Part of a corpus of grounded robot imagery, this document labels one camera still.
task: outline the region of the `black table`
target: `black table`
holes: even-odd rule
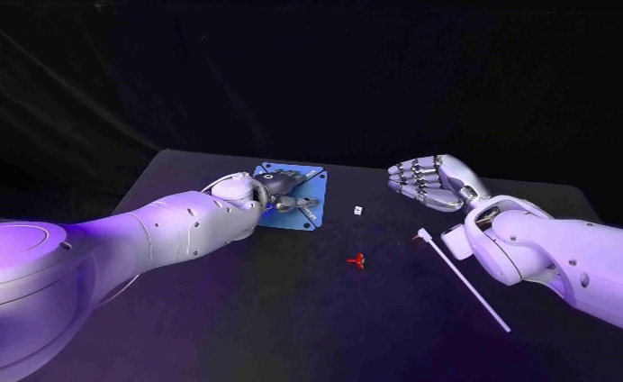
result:
[[[201,190],[231,172],[255,172],[268,160],[167,150],[115,213]],[[475,258],[458,261],[513,327],[507,333],[435,250],[412,241],[426,227],[448,251],[439,235],[464,215],[393,192],[384,170],[322,166],[322,227],[259,228],[204,258],[146,273],[25,380],[621,380],[623,330],[569,307],[546,286],[508,287]],[[556,217],[599,222],[572,186],[485,182]],[[345,263],[358,252],[364,270]]]

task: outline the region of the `black backdrop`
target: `black backdrop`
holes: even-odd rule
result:
[[[0,185],[122,195],[159,149],[449,152],[618,219],[621,0],[2,0]]]

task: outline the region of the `robotic hand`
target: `robotic hand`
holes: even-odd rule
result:
[[[439,211],[468,216],[442,234],[454,256],[477,256],[511,286],[542,283],[583,312],[623,328],[623,230],[556,220],[527,200],[492,196],[459,159],[438,155],[389,169],[390,187]]]
[[[53,360],[143,272],[247,238],[269,203],[283,213],[317,205],[288,196],[305,181],[291,170],[243,172],[93,222],[0,223],[0,380],[21,380]]]

